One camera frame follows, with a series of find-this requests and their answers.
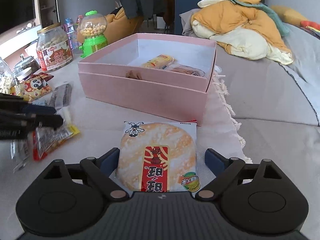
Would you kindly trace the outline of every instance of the ribbed black surface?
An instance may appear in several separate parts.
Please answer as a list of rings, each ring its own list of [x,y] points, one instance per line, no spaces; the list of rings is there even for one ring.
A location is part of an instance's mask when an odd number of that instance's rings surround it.
[[[21,240],[306,240],[299,232],[286,236],[254,236],[227,223],[211,203],[194,200],[188,192],[135,193],[112,204],[93,227],[68,237],[24,234]]]

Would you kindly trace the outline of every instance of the white lid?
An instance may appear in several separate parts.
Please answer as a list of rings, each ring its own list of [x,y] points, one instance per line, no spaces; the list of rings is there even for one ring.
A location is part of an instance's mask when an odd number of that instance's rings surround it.
[[[17,74],[17,79],[19,81],[23,80],[24,78],[26,78],[28,75],[30,75],[32,72],[31,67],[27,67],[26,69],[22,70],[21,72],[19,72]]]

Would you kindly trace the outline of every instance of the metal screw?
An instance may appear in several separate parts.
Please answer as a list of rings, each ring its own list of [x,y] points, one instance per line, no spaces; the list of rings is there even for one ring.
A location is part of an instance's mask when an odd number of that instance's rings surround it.
[[[211,190],[201,190],[198,195],[201,198],[211,198],[214,196],[214,193]]]
[[[126,196],[126,192],[123,190],[114,190],[110,193],[110,196],[113,198],[123,198]]]

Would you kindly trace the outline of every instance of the green gumball machine base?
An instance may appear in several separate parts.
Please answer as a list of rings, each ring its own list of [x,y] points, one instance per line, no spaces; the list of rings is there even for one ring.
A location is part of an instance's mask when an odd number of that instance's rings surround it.
[[[81,55],[81,57],[87,57],[107,45],[107,38],[103,34],[93,38],[87,38],[84,40],[84,43],[79,46],[79,49],[83,50],[83,54]]]

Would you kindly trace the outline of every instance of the table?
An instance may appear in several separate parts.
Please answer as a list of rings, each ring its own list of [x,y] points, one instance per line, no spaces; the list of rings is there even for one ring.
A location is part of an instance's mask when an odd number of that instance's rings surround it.
[[[48,84],[51,87],[65,81],[73,82],[71,104],[69,106],[73,123],[81,134],[66,141],[49,154],[44,160],[35,162],[31,158],[24,169],[12,172],[14,167],[10,154],[10,143],[0,143],[0,239],[14,240],[23,234],[23,229],[15,214],[15,204],[32,181],[54,159],[63,159],[65,163],[79,163],[88,157],[100,157],[113,147],[119,147],[125,121],[170,121],[166,118],[142,113],[95,101],[85,97],[77,74],[80,57],[76,55],[69,65],[52,72],[54,78]],[[204,115],[204,124],[197,128],[197,161],[204,165],[204,152],[214,148],[226,158],[244,159],[237,133],[214,86],[210,93]],[[214,175],[208,168],[198,171],[198,175],[209,180]]]

